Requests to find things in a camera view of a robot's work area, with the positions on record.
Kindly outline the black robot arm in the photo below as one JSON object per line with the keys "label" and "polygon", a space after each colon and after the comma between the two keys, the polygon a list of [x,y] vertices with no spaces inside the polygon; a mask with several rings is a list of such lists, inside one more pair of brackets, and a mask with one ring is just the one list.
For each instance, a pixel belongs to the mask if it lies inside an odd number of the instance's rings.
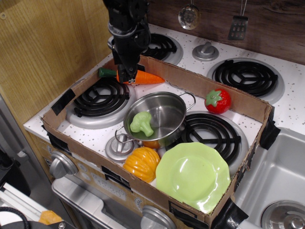
{"label": "black robot arm", "polygon": [[105,0],[108,10],[108,30],[112,37],[108,46],[118,68],[119,82],[134,83],[140,55],[151,43],[146,19],[149,2],[146,0]]}

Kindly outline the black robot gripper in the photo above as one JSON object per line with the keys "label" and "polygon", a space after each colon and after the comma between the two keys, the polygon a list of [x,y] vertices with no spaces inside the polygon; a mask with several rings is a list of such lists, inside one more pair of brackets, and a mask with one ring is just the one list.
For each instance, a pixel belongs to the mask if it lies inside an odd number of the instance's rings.
{"label": "black robot gripper", "polygon": [[112,55],[117,66],[117,80],[120,83],[135,83],[140,55],[151,43],[151,33],[146,22],[140,22],[127,31],[111,24],[108,29],[113,36]]}

